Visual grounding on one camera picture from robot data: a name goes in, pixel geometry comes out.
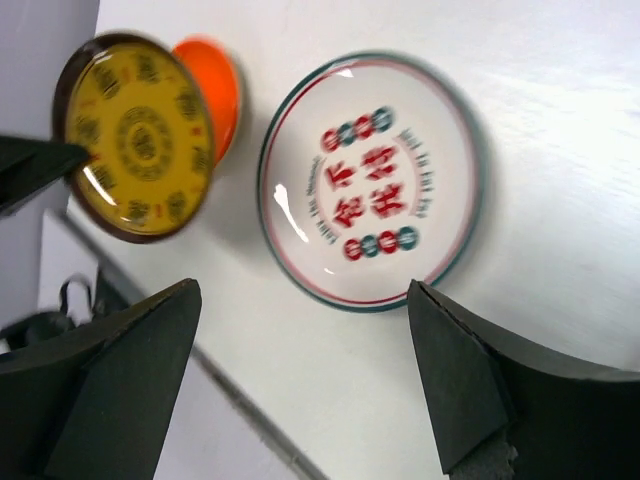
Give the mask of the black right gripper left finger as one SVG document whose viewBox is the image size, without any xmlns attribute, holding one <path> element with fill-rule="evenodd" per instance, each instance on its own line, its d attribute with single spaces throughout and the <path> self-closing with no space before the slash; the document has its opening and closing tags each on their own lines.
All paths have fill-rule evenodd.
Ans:
<svg viewBox="0 0 640 480">
<path fill-rule="evenodd" d="M 184 279 L 1 355 L 2 478 L 153 478 L 201 307 Z"/>
</svg>

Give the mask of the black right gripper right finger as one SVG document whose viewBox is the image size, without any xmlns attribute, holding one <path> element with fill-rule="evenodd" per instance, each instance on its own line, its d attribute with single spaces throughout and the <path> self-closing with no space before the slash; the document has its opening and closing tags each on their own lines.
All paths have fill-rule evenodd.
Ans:
<svg viewBox="0 0 640 480">
<path fill-rule="evenodd" d="M 639 376 L 528 340 L 419 281 L 411 336 L 451 479 L 635 479 Z"/>
</svg>

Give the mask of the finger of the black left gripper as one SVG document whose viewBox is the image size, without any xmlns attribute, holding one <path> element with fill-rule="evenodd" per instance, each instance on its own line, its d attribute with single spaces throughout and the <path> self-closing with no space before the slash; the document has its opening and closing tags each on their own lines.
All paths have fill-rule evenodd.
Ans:
<svg viewBox="0 0 640 480">
<path fill-rule="evenodd" d="M 88 160 L 79 145 L 2 135 L 1 214 L 14 214 Z"/>
</svg>

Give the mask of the brown yellow patterned plate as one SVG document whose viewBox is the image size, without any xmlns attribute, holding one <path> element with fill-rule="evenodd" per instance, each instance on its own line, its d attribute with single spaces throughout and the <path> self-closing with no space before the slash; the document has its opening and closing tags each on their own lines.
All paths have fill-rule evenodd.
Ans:
<svg viewBox="0 0 640 480">
<path fill-rule="evenodd" d="M 55 139 L 88 152 L 67 181 L 108 234 L 157 242 L 205 203 L 215 160 L 211 116 L 193 76 L 157 42 L 116 31 L 84 43 L 61 72 L 51 117 Z"/>
</svg>

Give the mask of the orange plastic plate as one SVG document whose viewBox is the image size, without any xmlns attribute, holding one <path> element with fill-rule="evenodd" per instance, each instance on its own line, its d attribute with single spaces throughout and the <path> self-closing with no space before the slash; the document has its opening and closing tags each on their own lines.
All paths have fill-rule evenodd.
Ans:
<svg viewBox="0 0 640 480">
<path fill-rule="evenodd" d="M 228 50 L 210 37 L 186 37 L 173 47 L 172 53 L 190 71 L 206 101 L 217 167 L 230 150 L 239 128 L 243 103 L 240 75 Z"/>
</svg>

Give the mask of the white plate red characters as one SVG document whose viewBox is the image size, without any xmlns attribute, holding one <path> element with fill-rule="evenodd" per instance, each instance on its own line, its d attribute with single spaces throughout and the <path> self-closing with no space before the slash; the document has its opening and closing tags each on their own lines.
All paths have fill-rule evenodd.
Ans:
<svg viewBox="0 0 640 480">
<path fill-rule="evenodd" d="M 363 51 L 310 72 L 261 147 L 261 229 L 311 298 L 369 313 L 405 304 L 458 264 L 478 223 L 490 155 L 462 92 L 415 57 Z"/>
</svg>

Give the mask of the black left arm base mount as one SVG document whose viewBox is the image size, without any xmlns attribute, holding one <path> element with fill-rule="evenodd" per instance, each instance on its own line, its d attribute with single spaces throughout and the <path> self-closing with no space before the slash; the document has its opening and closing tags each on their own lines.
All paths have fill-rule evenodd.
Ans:
<svg viewBox="0 0 640 480">
<path fill-rule="evenodd" d="M 89 308 L 86 319 L 77 319 L 70 310 L 70 289 L 79 285 L 85 294 Z M 42 341 L 56 338 L 90 322 L 103 319 L 128 308 L 131 303 L 102 274 L 91 290 L 89 280 L 80 274 L 68 277 L 60 286 L 59 306 L 42 310 L 20 318 L 1 329 L 1 354 L 26 348 Z"/>
</svg>

